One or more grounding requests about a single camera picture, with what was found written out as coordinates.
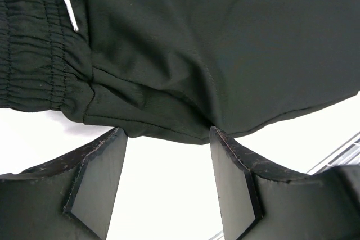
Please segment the black trousers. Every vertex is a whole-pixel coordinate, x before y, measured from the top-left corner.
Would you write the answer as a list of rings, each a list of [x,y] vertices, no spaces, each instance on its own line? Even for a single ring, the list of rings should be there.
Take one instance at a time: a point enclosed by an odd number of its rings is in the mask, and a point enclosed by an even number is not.
[[[359,92],[359,0],[1,0],[1,107],[206,144]]]

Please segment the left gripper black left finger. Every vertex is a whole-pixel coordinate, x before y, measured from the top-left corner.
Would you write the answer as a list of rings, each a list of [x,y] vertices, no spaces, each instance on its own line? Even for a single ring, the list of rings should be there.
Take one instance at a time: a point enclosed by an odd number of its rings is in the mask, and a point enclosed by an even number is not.
[[[106,239],[127,136],[114,128],[21,173],[1,175],[1,238]]]

